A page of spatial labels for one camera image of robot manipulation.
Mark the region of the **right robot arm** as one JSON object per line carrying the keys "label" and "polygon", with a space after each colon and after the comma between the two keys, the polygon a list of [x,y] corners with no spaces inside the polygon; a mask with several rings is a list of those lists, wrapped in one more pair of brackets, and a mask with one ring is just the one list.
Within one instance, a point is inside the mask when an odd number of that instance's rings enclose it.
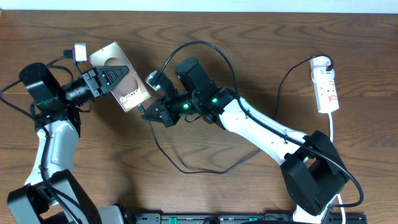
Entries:
{"label": "right robot arm", "polygon": [[287,128],[254,109],[236,91],[218,87],[195,57],[175,69],[185,88],[178,92],[163,72],[154,71],[146,82],[164,95],[142,118],[166,127],[183,115],[199,114],[209,124],[236,133],[268,154],[280,166],[285,186],[296,210],[292,220],[323,223],[335,207],[334,199],[353,176],[348,173],[331,139],[320,131],[311,135]]}

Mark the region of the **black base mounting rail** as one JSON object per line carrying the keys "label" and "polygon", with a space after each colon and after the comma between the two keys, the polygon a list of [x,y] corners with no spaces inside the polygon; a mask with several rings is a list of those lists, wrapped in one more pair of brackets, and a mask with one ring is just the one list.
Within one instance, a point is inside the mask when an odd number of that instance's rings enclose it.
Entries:
{"label": "black base mounting rail", "polygon": [[138,224],[239,224],[239,223],[294,223],[292,215],[288,213],[266,213],[246,215],[198,215],[198,214],[159,214],[140,213],[134,215]]}

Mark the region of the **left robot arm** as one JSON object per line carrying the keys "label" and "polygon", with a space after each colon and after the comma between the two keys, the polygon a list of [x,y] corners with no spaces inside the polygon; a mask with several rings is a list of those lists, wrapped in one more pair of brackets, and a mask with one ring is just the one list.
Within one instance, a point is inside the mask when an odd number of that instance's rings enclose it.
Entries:
{"label": "left robot arm", "polygon": [[7,198],[17,223],[133,222],[118,204],[98,209],[73,176],[80,107],[110,93],[128,73],[125,65],[95,67],[61,86],[43,63],[20,72],[19,82],[34,99],[27,116],[35,123],[39,147],[24,186]]}

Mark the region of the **white power strip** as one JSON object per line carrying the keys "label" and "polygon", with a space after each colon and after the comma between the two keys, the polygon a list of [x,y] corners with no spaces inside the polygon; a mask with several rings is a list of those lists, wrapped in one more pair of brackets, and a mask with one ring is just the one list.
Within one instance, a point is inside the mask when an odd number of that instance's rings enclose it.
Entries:
{"label": "white power strip", "polygon": [[319,113],[328,114],[339,109],[332,61],[326,56],[310,60],[311,79]]}

